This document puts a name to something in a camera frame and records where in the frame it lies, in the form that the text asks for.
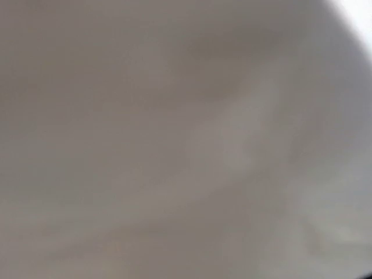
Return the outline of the white plastic bag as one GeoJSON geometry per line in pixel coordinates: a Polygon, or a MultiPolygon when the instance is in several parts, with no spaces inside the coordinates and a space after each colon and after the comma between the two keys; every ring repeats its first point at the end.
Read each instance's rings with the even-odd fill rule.
{"type": "Polygon", "coordinates": [[[1,2],[2,278],[370,274],[340,2],[1,2]]]}

